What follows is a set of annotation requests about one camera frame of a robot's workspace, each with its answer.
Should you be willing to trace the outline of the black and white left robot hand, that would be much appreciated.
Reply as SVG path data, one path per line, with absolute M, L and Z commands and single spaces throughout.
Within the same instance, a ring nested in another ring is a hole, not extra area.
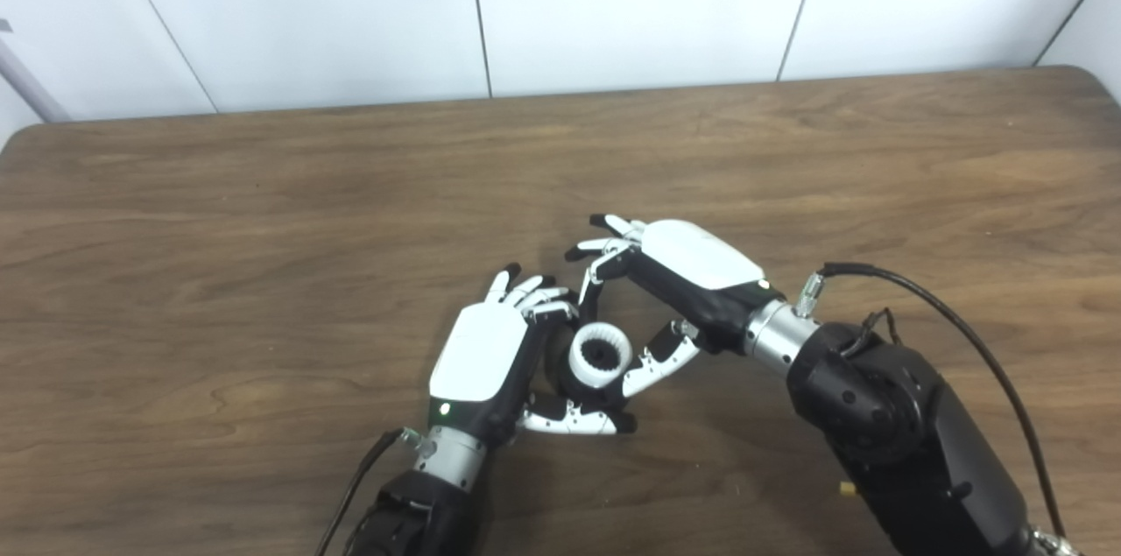
M 429 427 L 488 446 L 517 433 L 630 435 L 637 418 L 614 391 L 633 349 L 617 326 L 585 319 L 548 274 L 506 265 L 458 312 L 428 384 Z

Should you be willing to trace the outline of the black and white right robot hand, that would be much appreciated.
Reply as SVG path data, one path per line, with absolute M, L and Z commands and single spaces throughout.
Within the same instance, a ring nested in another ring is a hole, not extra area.
M 667 326 L 629 364 L 614 395 L 630 399 L 677 371 L 700 352 L 745 356 L 757 311 L 780 299 L 765 270 L 708 230 L 676 217 L 645 223 L 637 217 L 594 214 L 591 225 L 609 237 L 572 245 L 564 259 L 589 260 L 578 309 L 594 321 L 606 282 L 627 278 L 668 305 L 686 324 Z

